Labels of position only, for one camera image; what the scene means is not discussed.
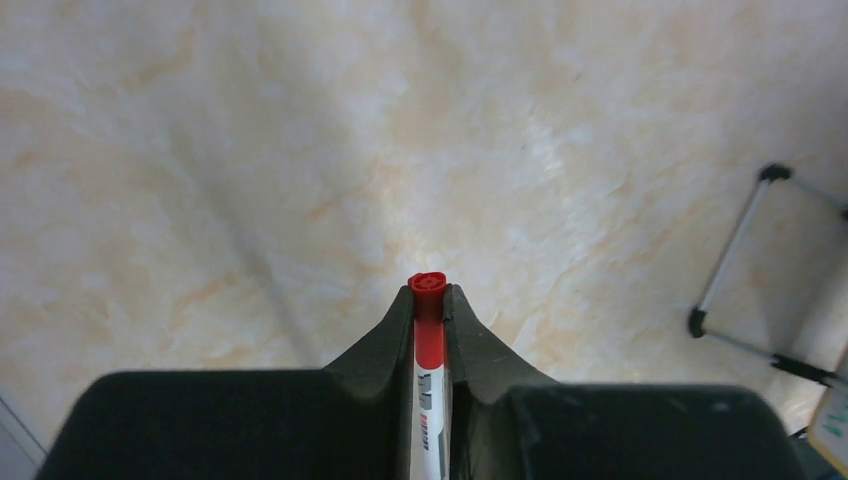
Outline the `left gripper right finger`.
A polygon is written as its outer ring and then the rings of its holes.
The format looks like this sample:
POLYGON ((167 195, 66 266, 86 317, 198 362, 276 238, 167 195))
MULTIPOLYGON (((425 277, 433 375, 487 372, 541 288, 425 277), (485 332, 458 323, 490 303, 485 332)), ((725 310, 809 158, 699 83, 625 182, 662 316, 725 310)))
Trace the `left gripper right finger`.
POLYGON ((453 479, 801 479, 781 421, 753 391, 561 383, 445 295, 453 479))

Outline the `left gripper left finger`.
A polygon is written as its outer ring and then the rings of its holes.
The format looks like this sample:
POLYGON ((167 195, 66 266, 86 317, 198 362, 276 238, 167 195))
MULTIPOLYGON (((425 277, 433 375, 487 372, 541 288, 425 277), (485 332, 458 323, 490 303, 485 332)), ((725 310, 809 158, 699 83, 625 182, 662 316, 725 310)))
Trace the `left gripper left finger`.
POLYGON ((318 369, 122 371, 78 398, 41 479, 406 479, 412 313, 318 369))

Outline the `red white marker pen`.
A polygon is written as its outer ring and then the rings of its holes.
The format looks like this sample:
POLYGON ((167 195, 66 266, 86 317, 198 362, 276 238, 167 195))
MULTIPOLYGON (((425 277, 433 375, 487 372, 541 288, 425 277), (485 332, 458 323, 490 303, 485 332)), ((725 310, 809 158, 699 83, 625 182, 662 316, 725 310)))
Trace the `red white marker pen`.
POLYGON ((414 358, 422 461, 428 479, 446 479, 449 474, 449 401, 444 327, 447 286, 446 275, 442 272, 418 273, 408 279, 413 296, 414 358))

